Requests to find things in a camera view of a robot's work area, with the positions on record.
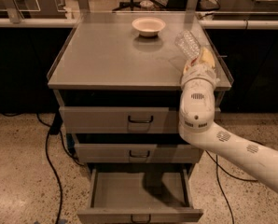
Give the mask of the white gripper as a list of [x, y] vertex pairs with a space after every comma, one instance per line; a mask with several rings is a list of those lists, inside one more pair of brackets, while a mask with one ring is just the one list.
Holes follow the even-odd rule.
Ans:
[[194, 66], [191, 65], [191, 61], [187, 60], [183, 69], [183, 76], [181, 78], [181, 88], [184, 89], [185, 85], [191, 80], [205, 80], [209, 82], [213, 89], [216, 88], [216, 84], [219, 82], [219, 78], [216, 76], [215, 70], [215, 58], [208, 48], [202, 47], [199, 63]]

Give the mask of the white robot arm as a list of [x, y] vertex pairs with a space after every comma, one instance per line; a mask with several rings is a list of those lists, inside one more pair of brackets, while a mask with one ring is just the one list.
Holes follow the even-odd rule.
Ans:
[[232, 162], [278, 193], [278, 151], [230, 133], [215, 123], [217, 82], [214, 55], [202, 47], [188, 58], [183, 71], [178, 128], [181, 138]]

